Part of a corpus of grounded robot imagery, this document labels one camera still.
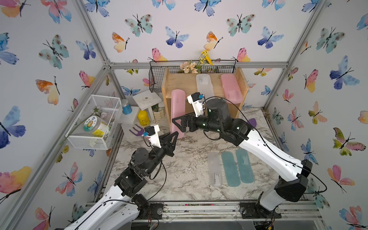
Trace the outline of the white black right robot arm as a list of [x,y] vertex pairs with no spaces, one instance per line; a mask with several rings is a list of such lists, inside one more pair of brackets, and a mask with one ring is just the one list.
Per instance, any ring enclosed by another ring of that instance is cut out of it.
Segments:
[[182,132],[216,132],[219,138],[261,159],[279,174],[278,182],[262,193],[255,206],[257,212],[270,214],[285,201],[298,202],[309,183],[312,163],[291,157],[267,141],[248,121],[232,118],[228,103],[222,98],[191,103],[194,112],[173,117],[172,123]]

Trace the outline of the teal pencil case with label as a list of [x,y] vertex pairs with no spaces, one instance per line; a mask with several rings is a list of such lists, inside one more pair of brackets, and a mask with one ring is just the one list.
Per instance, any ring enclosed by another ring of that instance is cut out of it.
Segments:
[[255,177],[248,151],[244,149],[238,149],[236,150],[236,157],[241,181],[245,184],[253,183],[255,181]]

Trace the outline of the clear frosted pencil case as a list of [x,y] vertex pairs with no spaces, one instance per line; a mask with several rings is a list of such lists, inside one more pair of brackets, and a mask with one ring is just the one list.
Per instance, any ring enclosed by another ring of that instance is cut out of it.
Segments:
[[212,187],[222,186],[220,156],[218,152],[208,154],[209,183]]

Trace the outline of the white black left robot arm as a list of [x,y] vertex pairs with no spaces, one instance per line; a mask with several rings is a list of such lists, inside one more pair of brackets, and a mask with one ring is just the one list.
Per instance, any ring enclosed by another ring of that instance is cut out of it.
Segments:
[[139,191],[146,185],[165,156],[174,156],[178,132],[149,138],[158,143],[151,150],[136,149],[128,167],[115,180],[106,194],[85,214],[70,224],[68,230],[117,230],[139,215],[150,212],[150,203]]

